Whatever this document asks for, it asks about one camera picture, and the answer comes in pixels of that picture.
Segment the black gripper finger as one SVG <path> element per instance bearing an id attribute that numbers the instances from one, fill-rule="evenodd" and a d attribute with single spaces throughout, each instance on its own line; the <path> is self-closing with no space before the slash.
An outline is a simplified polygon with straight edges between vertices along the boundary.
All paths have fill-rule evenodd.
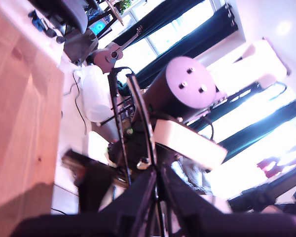
<path id="1" fill-rule="evenodd" d="M 62 163 L 75 175 L 74 185 L 78 188 L 79 211 L 98 212 L 112 185 L 115 169 L 72 149 L 63 154 Z"/>
<path id="2" fill-rule="evenodd" d="M 216 221 L 222 213 L 193 191 L 167 165 L 160 168 L 166 200 L 177 216 L 182 233 L 186 237 L 220 237 Z"/>
<path id="3" fill-rule="evenodd" d="M 139 237 L 153 204 L 156 171 L 146 170 L 116 200 L 99 212 L 100 237 Z"/>

